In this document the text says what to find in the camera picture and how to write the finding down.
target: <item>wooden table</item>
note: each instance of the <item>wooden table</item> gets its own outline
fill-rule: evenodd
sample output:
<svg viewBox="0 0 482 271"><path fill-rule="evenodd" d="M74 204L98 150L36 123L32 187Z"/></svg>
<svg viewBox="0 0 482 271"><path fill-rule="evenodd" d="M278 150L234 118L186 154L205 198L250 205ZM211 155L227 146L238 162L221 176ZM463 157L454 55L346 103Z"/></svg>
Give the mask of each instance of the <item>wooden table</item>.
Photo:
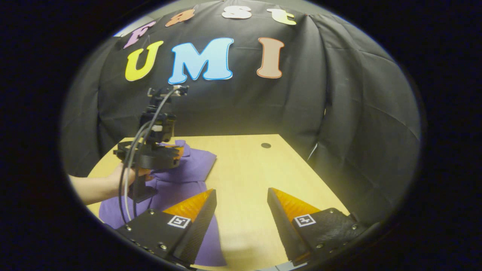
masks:
<svg viewBox="0 0 482 271"><path fill-rule="evenodd" d="M320 210L334 207L349 214L337 196L279 135L187 136L173 137L171 142L175 139L184 139L193 149L217 155L206 186L216 189L215 215L228 265L196 268L248 271L288 261L267 203L270 187ZM263 148L262 143L271 147ZM89 177L108 176L118 164L119 159L109 151ZM87 207L99 216L100 203Z"/></svg>

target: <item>foam letter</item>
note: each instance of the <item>foam letter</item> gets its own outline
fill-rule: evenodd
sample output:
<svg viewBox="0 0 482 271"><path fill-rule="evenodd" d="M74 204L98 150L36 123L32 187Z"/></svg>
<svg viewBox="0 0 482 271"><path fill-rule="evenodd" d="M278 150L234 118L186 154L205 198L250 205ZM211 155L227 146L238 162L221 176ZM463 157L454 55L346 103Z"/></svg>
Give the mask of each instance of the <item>foam letter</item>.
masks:
<svg viewBox="0 0 482 271"><path fill-rule="evenodd" d="M263 45L263 62L256 74L264 78L281 77L280 50L284 43L271 38L259 38L258 41Z"/></svg>
<svg viewBox="0 0 482 271"><path fill-rule="evenodd" d="M131 38L129 41L124 45L124 49L131 46L132 44L136 43L139 39L140 36L144 35L144 33L147 31L147 29L153 25L156 24L156 21L150 22L147 25L138 28L132 32Z"/></svg>
<svg viewBox="0 0 482 271"><path fill-rule="evenodd" d="M135 50L127 57L127 66L125 67L125 78L128 81L135 81L138 79L143 78L146 76L152 67L154 66L154 60L156 59L157 50L159 46L161 46L164 42L158 41L155 43L150 44L147 47L147 59L144 67L140 69L136 69L137 60L139 59L139 55L144 51L144 49Z"/></svg>
<svg viewBox="0 0 482 271"><path fill-rule="evenodd" d="M171 20L169 22L167 22L166 27L170 27L170 26L175 25L179 22L187 21L187 20L191 19L192 17L194 17L194 10L193 9L183 11L183 12L177 14L176 16L172 17Z"/></svg>
<svg viewBox="0 0 482 271"><path fill-rule="evenodd" d="M293 14L289 14L284 10L279 10L279 9L267 9L267 11L271 12L271 16L273 19L277 22L287 24L287 25L296 25L295 21L290 21L288 20L288 17L294 18L295 16Z"/></svg>
<svg viewBox="0 0 482 271"><path fill-rule="evenodd" d="M222 16L225 18L233 18L233 19L247 19L251 17L251 9L249 7L244 6L229 6L224 8Z"/></svg>
<svg viewBox="0 0 482 271"><path fill-rule="evenodd" d="M207 63L207 71L202 75L206 80L225 80L233 76L228 68L228 49L234 42L231 38L214 39L206 46L201 54L198 53L192 43L183 43L175 46L173 75L169 78L169 84L179 84L187 80L184 74L184 66L193 80L197 80L201 70Z"/></svg>

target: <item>yellow letter u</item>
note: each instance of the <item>yellow letter u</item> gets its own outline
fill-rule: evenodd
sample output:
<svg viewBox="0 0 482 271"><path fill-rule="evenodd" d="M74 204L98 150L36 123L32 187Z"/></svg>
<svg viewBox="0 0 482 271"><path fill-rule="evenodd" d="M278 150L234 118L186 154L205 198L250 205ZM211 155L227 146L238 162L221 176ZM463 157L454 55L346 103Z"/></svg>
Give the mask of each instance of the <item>yellow letter u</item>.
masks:
<svg viewBox="0 0 482 271"><path fill-rule="evenodd" d="M150 44L147 47L147 59L144 67L140 69L136 69L137 60L139 59L139 55L144 51L144 49L135 50L127 57L127 66L125 67L125 78L128 81L135 81L143 78L146 76L152 67L154 66L154 61L156 59L156 54L159 46L161 46L164 42L157 41L153 44Z"/></svg>

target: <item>purple cloth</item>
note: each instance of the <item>purple cloth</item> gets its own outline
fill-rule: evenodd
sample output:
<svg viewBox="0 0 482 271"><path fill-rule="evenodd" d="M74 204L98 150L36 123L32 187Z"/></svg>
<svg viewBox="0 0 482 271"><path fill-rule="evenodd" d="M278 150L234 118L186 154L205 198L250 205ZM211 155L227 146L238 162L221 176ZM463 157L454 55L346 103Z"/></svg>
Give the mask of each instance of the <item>purple cloth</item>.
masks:
<svg viewBox="0 0 482 271"><path fill-rule="evenodd" d="M152 197L151 208L165 210L183 200L207 190L206 180L216 155L199 149L191 149L184 140L176 140L176 145L184 145L184 153L179 166L169 170L152 171L154 179L146 182L146 185L155 187L158 194ZM128 198L131 217L134 213L133 201ZM147 210L149 199L138 203L137 214ZM124 198L122 207L126 216ZM117 197L103 201L100 204L99 218L114 229L124 225L119 210L119 199ZM216 217L213 216L208 230L199 248L195 264L204 266L225 266L226 260L221 252L219 241L219 230Z"/></svg>

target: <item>letter m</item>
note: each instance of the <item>letter m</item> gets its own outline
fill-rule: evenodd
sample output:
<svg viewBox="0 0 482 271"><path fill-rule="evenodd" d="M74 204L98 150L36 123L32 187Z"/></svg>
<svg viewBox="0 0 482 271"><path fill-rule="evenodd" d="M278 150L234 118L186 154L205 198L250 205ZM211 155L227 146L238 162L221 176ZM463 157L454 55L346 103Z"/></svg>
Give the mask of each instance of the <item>letter m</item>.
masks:
<svg viewBox="0 0 482 271"><path fill-rule="evenodd" d="M206 80L225 80L233 76L228 68L228 49L234 42L231 38L218 38L209 42L201 54L198 53L192 43L183 43L175 46L173 75L169 78L169 84L179 84L187 80L184 74L184 66L193 80L197 80L202 68L206 63L208 68L202 75Z"/></svg>

